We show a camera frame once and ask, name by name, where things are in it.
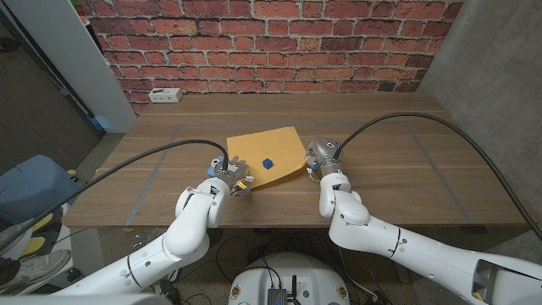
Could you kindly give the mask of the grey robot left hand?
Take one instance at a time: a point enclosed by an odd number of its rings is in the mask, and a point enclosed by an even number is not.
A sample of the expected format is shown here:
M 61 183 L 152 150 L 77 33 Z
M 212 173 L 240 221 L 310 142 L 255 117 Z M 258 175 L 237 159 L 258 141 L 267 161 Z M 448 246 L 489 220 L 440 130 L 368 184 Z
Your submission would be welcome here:
M 225 182 L 230 188 L 231 195 L 250 196 L 252 194 L 248 185 L 249 180 L 246 180 L 249 175 L 249 166 L 245 160 L 238 159 L 237 156 L 234 156 L 228 162 L 222 156 L 213 159 L 207 174 Z

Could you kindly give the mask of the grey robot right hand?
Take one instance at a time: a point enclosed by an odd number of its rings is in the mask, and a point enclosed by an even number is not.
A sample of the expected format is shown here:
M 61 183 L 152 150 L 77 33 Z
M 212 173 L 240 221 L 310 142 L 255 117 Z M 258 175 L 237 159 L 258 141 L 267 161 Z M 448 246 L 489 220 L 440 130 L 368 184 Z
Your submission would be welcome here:
M 337 158 L 334 157 L 338 148 L 337 141 L 325 136 L 315 136 L 307 147 L 307 167 L 317 172 L 321 178 L 340 172 L 342 154 Z

